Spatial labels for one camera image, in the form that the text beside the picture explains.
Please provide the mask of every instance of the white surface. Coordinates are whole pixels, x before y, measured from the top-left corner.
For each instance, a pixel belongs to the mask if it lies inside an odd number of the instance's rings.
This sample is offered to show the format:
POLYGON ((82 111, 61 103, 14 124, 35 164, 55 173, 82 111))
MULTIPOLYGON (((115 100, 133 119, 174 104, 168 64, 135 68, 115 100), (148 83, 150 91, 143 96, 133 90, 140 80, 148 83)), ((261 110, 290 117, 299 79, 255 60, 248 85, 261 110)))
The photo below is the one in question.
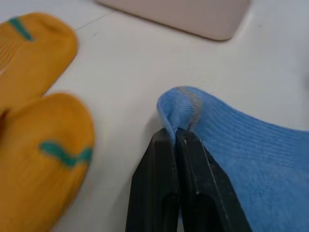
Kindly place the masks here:
POLYGON ((161 125, 166 90, 199 87, 267 122, 309 130, 309 1, 253 0, 236 37, 218 43, 91 0, 6 0, 0 21, 31 11, 77 30, 77 57, 49 92, 71 92, 93 114, 94 160, 56 232, 124 231, 130 179, 161 125))

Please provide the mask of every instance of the pink object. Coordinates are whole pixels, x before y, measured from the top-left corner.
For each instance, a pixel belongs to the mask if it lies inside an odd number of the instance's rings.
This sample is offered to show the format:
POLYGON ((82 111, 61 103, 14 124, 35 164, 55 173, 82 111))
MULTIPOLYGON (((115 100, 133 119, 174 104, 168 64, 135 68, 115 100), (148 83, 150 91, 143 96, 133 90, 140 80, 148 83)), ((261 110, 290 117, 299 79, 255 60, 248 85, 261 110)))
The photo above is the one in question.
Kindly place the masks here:
POLYGON ((233 37, 249 6, 249 0, 96 1, 213 40, 233 37))

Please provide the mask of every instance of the yellow sock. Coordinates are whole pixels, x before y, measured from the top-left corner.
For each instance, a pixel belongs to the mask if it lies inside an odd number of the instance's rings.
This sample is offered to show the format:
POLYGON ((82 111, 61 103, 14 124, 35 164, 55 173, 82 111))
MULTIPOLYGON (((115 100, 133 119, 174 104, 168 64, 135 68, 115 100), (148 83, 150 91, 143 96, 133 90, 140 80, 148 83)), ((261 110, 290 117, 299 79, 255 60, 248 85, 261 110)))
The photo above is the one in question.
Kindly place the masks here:
POLYGON ((88 169, 92 119, 74 97, 52 94, 0 116, 0 125, 0 231, 49 232, 88 169))
POLYGON ((42 13, 0 24, 0 108, 46 92, 77 53, 74 31, 42 13))

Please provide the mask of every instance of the sock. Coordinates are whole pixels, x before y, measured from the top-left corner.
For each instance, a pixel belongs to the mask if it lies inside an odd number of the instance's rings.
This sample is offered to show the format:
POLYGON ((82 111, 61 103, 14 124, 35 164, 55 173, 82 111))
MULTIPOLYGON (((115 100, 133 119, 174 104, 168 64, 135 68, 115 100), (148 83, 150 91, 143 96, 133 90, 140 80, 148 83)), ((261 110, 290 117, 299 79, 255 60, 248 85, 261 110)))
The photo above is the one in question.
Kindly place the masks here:
POLYGON ((309 131, 269 124, 193 87, 164 93, 157 104, 173 142, 194 132, 229 176, 254 232, 307 232, 309 131))
POLYGON ((61 21, 42 13, 0 24, 0 108, 40 97, 77 53, 77 38, 61 21))
POLYGON ((92 158, 93 123, 74 97, 52 94, 0 117, 0 231, 49 232, 92 158))

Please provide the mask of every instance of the ribbed knit fabric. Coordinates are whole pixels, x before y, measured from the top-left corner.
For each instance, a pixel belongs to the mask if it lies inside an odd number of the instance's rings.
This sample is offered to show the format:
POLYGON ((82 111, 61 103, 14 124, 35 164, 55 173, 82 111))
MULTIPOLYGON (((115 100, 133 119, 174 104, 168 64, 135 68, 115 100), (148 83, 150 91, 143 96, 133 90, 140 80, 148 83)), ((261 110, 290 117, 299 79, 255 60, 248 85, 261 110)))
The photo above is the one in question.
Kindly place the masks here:
POLYGON ((71 95, 0 109, 0 232, 50 232, 75 199, 93 146, 90 113, 71 95))
POLYGON ((47 14, 30 13, 0 23, 0 109, 43 95, 77 48, 75 32, 47 14))
POLYGON ((309 231, 309 132, 241 113, 193 87, 158 101, 164 127, 194 132, 228 174, 254 232, 309 231))

